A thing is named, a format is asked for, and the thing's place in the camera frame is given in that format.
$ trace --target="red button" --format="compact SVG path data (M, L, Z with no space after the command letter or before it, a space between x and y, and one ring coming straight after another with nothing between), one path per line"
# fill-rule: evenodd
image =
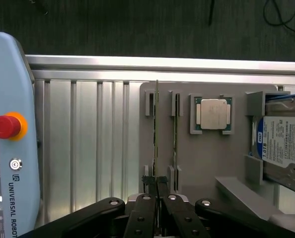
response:
M11 116L0 116L0 139L9 139L19 134L20 122Z

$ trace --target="screw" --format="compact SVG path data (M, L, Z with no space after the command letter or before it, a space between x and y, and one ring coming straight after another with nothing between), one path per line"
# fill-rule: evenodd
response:
M199 231L198 231L198 230L192 230L192 234L193 234L194 236L198 236L198 235L199 235Z
M136 234L136 235L141 235L141 234L142 234L142 231L141 231L141 230L136 230L136 231L135 231L135 234Z
M119 201L110 201L111 205L117 205L119 203Z
M169 195L168 198L171 199L171 200L175 200L176 199L176 196L175 195Z
M202 201L202 204L203 204L204 206L210 206L210 205L211 205L211 202L210 202L210 201L206 201L206 200L204 200L204 201Z

